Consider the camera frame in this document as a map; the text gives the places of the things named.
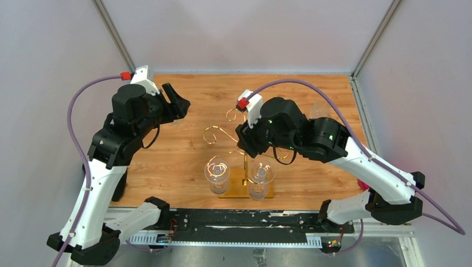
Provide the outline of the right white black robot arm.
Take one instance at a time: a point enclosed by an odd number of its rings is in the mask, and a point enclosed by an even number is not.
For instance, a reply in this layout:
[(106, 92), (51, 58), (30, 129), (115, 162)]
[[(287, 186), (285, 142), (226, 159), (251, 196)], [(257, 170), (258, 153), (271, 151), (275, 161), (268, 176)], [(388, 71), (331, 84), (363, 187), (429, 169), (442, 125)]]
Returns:
[(322, 203), (318, 225), (325, 232), (351, 220), (373, 218), (401, 225), (422, 215), (423, 202), (415, 190), (424, 186), (424, 174), (394, 168), (357, 144), (348, 129), (332, 118), (308, 119), (294, 101), (274, 97), (249, 104), (247, 120), (235, 131), (238, 147), (250, 157), (268, 149), (288, 149), (294, 155), (339, 167), (368, 185), (357, 196)]

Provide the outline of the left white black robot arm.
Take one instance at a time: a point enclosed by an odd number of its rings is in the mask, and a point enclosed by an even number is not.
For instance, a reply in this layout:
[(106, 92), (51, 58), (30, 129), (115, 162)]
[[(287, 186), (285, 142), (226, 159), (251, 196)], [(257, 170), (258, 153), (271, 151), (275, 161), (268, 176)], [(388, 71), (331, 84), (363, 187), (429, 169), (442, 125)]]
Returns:
[(48, 237), (47, 245), (69, 253), (80, 265), (104, 266), (140, 230), (168, 229), (170, 205), (157, 197), (117, 219), (106, 221), (105, 215), (115, 191), (124, 187), (134, 154), (144, 148), (146, 135), (184, 118), (189, 107), (169, 83), (156, 93), (136, 83), (121, 86), (112, 97), (112, 112), (85, 155), (83, 187), (71, 216), (60, 232)]

